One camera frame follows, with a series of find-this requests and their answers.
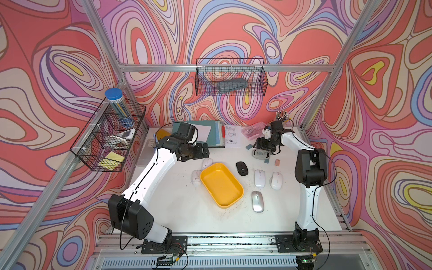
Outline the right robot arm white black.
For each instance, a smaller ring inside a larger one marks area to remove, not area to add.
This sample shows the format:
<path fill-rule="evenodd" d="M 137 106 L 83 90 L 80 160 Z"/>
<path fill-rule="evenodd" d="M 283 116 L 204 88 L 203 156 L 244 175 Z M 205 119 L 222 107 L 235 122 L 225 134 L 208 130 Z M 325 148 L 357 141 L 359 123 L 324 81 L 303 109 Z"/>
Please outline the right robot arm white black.
<path fill-rule="evenodd" d="M 328 176 L 326 153 L 298 138 L 291 129 L 264 129 L 262 134 L 262 137 L 257 138 L 255 148 L 273 151 L 286 146 L 297 153 L 294 175 L 300 184 L 300 208 L 293 243 L 316 244 L 320 232 L 317 224 L 318 200 Z"/>

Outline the pale pink mouse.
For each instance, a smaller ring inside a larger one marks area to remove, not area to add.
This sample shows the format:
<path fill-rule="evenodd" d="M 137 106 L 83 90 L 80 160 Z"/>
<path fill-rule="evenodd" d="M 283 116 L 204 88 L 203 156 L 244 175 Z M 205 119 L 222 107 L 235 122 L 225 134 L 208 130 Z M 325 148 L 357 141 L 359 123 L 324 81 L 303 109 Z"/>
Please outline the pale pink mouse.
<path fill-rule="evenodd" d="M 284 178 L 283 175 L 279 172 L 273 172 L 271 177 L 271 187 L 274 190 L 280 190 L 282 188 Z"/>

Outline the yellow storage box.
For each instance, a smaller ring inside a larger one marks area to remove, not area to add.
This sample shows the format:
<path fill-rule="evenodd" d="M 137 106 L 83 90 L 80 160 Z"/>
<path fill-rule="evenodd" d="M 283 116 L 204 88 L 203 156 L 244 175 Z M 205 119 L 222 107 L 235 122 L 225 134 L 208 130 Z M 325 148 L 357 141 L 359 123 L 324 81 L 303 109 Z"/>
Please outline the yellow storage box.
<path fill-rule="evenodd" d="M 243 186 L 223 163 L 214 163 L 204 169 L 200 179 L 214 202 L 222 209 L 231 207 L 244 196 Z"/>

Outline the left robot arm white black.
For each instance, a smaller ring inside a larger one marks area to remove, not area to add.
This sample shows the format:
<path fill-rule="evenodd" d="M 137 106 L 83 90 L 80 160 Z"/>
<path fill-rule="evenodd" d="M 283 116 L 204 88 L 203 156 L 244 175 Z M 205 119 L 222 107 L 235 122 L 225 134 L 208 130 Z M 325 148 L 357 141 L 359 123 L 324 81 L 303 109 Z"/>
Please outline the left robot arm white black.
<path fill-rule="evenodd" d="M 177 135 L 156 141 L 152 159 L 134 183 L 109 199 L 111 227 L 139 240 L 170 242 L 171 229 L 158 224 L 147 210 L 150 199 L 175 163 L 206 159 L 209 155 L 207 143 L 192 144 Z"/>

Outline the silver mouse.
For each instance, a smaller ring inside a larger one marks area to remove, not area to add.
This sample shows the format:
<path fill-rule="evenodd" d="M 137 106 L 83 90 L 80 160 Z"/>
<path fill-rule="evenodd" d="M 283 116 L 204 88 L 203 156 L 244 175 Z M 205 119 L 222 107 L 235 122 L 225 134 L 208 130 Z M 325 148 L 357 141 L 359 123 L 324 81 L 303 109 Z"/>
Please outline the silver mouse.
<path fill-rule="evenodd" d="M 256 213 L 262 213 L 264 211 L 264 200 L 261 192 L 252 192 L 252 207 L 253 211 Z"/>

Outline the grey white round mouse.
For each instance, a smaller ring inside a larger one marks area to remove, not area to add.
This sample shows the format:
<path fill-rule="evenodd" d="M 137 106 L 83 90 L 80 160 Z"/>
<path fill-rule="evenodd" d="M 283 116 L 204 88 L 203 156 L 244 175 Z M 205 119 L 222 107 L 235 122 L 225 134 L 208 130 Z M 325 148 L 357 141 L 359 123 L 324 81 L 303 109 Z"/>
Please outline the grey white round mouse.
<path fill-rule="evenodd" d="M 252 151 L 252 156 L 256 159 L 259 159 L 259 160 L 267 160 L 270 158 L 271 153 L 267 150 L 254 149 Z"/>

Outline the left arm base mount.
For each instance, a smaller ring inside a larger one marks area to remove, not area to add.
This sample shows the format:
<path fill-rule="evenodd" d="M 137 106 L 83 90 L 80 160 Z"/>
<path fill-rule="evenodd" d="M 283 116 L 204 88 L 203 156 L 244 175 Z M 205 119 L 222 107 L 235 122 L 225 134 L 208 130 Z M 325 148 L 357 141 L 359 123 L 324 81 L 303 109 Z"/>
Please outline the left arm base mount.
<path fill-rule="evenodd" d="M 186 235 L 177 235 L 168 238 L 162 244 L 145 240 L 141 247 L 142 254 L 183 254 L 187 251 L 188 237 Z"/>

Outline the white mouse with logo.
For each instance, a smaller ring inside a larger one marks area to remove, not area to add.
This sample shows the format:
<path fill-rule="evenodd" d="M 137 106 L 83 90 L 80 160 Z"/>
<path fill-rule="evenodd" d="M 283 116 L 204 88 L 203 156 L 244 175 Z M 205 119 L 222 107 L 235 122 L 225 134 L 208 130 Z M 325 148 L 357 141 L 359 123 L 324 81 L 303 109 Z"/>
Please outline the white mouse with logo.
<path fill-rule="evenodd" d="M 205 158 L 202 162 L 202 170 L 209 168 L 213 164 L 213 159 Z"/>

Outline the black mouse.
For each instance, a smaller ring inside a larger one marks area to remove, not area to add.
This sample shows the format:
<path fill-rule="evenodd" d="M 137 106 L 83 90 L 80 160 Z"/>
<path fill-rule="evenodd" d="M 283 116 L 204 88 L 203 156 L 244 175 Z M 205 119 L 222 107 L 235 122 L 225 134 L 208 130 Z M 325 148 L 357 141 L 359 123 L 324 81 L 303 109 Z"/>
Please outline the black mouse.
<path fill-rule="evenodd" d="M 236 169 L 240 176 L 247 176 L 249 174 L 247 165 L 242 161 L 236 163 Z"/>

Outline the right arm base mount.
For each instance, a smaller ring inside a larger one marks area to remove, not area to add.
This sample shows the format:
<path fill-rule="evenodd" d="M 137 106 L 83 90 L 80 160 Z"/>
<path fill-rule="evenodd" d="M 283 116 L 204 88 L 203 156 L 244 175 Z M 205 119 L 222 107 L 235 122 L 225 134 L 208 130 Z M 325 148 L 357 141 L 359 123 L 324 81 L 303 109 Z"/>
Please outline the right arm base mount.
<path fill-rule="evenodd" d="M 294 236 L 293 234 L 275 235 L 275 244 L 279 253 L 319 254 L 323 247 L 316 236 Z"/>

